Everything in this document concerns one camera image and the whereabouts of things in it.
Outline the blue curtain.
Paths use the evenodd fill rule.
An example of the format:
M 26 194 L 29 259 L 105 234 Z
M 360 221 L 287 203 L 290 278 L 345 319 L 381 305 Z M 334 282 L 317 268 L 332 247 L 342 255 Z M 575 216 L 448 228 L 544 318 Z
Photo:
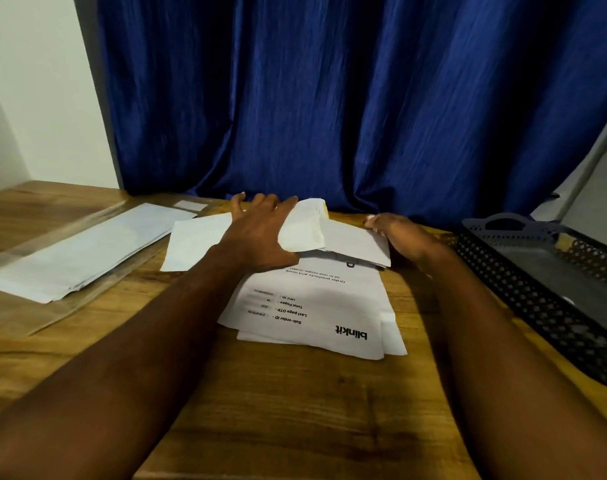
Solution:
M 130 194 L 530 214 L 607 122 L 607 0 L 98 0 Z

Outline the stack of white envelopes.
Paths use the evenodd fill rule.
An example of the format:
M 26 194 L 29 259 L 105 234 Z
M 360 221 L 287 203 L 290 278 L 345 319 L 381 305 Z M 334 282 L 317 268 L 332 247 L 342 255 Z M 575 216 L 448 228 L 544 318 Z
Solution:
M 0 291 L 40 304 L 84 288 L 196 214 L 152 203 L 94 225 L 0 268 Z

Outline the grey white furniture panel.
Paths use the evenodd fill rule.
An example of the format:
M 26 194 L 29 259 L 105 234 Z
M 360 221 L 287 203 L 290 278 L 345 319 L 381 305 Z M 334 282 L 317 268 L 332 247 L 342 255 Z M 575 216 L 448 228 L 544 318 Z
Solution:
M 586 157 L 531 217 L 554 221 L 607 245 L 607 123 Z

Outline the person's right forearm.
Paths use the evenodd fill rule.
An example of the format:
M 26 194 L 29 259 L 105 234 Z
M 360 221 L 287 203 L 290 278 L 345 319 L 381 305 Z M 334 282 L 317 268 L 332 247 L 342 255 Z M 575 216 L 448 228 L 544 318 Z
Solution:
M 495 480 L 607 480 L 607 419 L 507 319 L 482 282 L 429 237 L 411 259 L 442 308 L 475 450 Z

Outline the white paper sheet under print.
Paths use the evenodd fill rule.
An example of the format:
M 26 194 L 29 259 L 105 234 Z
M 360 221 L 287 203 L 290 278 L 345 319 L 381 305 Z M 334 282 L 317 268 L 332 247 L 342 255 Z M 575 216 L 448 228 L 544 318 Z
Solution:
M 405 356 L 408 354 L 404 339 L 396 322 L 394 310 L 379 312 L 382 347 L 384 355 Z

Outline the person's left hand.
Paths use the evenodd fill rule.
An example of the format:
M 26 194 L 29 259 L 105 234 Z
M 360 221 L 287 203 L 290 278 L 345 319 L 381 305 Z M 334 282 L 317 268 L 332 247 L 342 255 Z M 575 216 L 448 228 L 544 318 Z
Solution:
M 245 217 L 230 224 L 217 249 L 247 273 L 297 265 L 299 256 L 278 243 L 280 229 L 297 203 L 296 196 L 280 201 L 276 194 L 256 195 L 244 209 Z

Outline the person's left forearm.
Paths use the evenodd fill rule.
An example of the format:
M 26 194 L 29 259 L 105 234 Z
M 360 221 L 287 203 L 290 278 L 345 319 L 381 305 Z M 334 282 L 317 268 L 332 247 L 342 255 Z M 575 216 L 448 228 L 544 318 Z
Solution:
M 128 480 L 195 387 L 218 317 L 271 251 L 221 243 L 0 413 L 0 480 Z

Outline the person's right hand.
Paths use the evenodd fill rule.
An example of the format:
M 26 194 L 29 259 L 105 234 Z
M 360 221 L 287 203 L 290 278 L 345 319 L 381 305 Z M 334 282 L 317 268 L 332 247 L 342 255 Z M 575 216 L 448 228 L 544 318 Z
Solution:
M 386 239 L 400 255 L 416 266 L 435 264 L 451 251 L 443 242 L 407 217 L 384 214 L 389 214 L 391 219 Z

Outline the printed white paper sheet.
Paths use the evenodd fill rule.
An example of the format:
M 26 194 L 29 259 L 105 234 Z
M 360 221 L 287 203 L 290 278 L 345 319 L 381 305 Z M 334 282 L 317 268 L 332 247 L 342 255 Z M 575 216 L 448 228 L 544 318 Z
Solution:
M 327 257 L 254 273 L 237 286 L 218 323 L 226 328 L 365 360 L 385 356 L 380 303 L 364 267 Z

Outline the clear plastic sleeve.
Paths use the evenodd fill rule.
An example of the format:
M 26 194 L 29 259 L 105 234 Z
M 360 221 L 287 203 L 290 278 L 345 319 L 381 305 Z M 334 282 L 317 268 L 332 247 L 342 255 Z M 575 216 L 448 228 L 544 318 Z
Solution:
M 142 203 L 176 208 L 173 207 L 173 204 L 181 200 L 209 203 L 209 206 L 202 212 L 193 212 L 196 214 L 196 217 L 206 215 L 218 204 L 217 201 L 213 199 L 180 194 L 158 194 L 146 198 L 126 200 L 112 205 L 107 209 L 84 216 L 17 246 L 0 251 L 0 268 L 71 237 L 76 233 L 80 233 L 94 225 L 100 224 L 112 217 L 116 217 Z M 27 337 L 75 314 L 80 308 L 86 306 L 102 293 L 112 288 L 136 268 L 158 255 L 166 246 L 169 236 L 170 233 L 155 243 L 139 250 L 139 252 L 129 257 L 103 276 L 86 285 L 84 288 L 71 292 L 58 301 L 40 304 L 26 298 L 0 291 L 0 338 Z

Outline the black perforated plastic basket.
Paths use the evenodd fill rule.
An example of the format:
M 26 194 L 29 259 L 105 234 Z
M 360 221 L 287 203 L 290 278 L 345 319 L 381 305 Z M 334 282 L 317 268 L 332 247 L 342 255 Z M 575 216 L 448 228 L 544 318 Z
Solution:
M 455 249 L 516 316 L 607 386 L 607 245 L 504 213 L 464 219 Z

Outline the plain white paper sheet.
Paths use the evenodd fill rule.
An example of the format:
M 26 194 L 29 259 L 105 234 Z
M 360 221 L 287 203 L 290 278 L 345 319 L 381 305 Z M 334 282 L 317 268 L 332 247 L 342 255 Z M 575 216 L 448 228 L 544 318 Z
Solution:
M 191 269 L 221 241 L 231 223 L 230 212 L 175 222 L 160 271 L 173 273 Z

